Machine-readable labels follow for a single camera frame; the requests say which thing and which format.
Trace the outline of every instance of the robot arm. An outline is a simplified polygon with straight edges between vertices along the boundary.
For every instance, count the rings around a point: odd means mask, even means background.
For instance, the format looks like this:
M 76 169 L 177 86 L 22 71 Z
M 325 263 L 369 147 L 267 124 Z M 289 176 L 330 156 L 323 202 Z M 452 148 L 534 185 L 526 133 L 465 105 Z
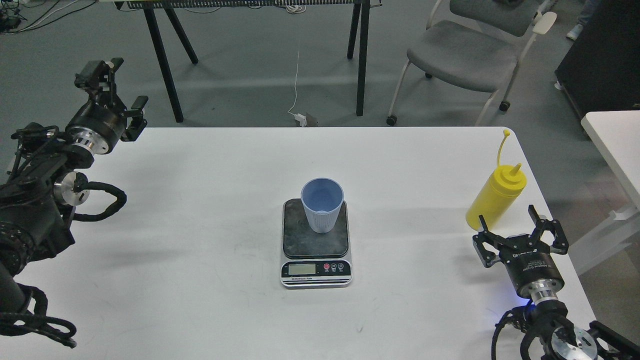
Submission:
M 126 202 L 123 191 L 110 184 L 89 182 L 78 168 L 89 168 L 93 156 L 111 152 L 116 143 L 135 141 L 147 125 L 140 96 L 130 110 L 116 94 L 115 72 L 123 60 L 90 61 L 75 85 L 89 95 L 65 131 L 30 123 L 12 135 L 18 140 L 15 163 L 6 184 L 0 186 L 0 334 L 17 336 L 36 332 L 66 346 L 76 329 L 72 323 L 46 315 L 44 292 L 17 284 L 30 261 L 53 258 L 75 243 L 71 221 L 99 221 L 116 213 Z M 98 215 L 76 214 L 90 190 L 102 190 L 116 201 Z M 34 313 L 28 310 L 35 301 Z M 56 324 L 67 332 L 51 327 Z
M 520 344 L 520 357 L 523 360 L 531 360 L 529 347 L 536 338 L 540 339 L 545 352 L 541 360 L 596 360 L 598 356 L 605 360 L 640 359 L 640 347 L 601 323 L 591 322 L 589 329 L 584 330 L 567 319 L 568 310 L 557 296 L 564 286 L 564 280 L 550 255 L 552 252 L 560 255 L 567 253 L 569 246 L 566 236 L 559 221 L 540 218 L 533 205 L 529 205 L 529 214 L 535 223 L 531 234 L 503 238 L 487 229 L 481 215 L 483 228 L 473 237 L 474 247 L 484 267 L 504 263 L 518 296 L 529 299 L 526 306 L 507 311 L 495 324 L 492 360 L 496 358 L 495 348 L 500 331 L 507 324 L 525 334 Z M 551 246 L 540 240 L 545 231 L 554 235 Z M 499 251 L 498 255 L 484 245 L 491 245 Z M 604 349 L 598 339 L 614 349 Z

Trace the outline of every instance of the chair backrest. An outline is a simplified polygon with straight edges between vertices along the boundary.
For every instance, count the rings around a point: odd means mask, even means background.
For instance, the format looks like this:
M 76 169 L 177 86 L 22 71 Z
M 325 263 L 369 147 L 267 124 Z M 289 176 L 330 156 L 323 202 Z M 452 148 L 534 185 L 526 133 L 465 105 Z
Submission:
M 536 0 L 508 1 L 496 0 L 451 0 L 452 13 L 495 26 L 517 37 L 527 32 L 533 16 L 540 4 Z

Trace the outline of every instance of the digital scale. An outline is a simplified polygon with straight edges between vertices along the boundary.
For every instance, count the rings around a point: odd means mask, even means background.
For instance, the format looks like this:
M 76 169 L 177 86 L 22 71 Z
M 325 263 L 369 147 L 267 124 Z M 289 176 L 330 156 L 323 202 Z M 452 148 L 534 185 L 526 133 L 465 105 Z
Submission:
M 341 288 L 351 282 L 347 204 L 331 231 L 309 227 L 302 200 L 285 202 L 282 216 L 280 281 L 287 288 Z

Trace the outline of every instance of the plug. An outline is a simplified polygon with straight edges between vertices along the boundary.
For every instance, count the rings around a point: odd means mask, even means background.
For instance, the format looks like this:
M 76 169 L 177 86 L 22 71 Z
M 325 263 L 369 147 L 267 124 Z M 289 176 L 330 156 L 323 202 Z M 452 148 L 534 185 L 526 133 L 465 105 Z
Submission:
M 296 121 L 300 123 L 300 127 L 307 126 L 307 117 L 306 116 L 304 116 L 304 115 L 302 115 L 300 113 L 297 113 L 297 114 L 293 115 L 293 118 L 296 119 Z

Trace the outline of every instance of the shoe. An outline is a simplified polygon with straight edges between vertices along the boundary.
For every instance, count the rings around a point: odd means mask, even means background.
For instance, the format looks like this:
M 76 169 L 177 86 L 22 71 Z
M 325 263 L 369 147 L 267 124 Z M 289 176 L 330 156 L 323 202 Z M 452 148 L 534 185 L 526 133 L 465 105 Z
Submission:
M 571 31 L 566 34 L 566 37 L 575 41 L 575 39 L 580 36 L 580 33 L 582 33 L 582 25 L 577 24 L 573 27 L 573 29 L 571 29 Z

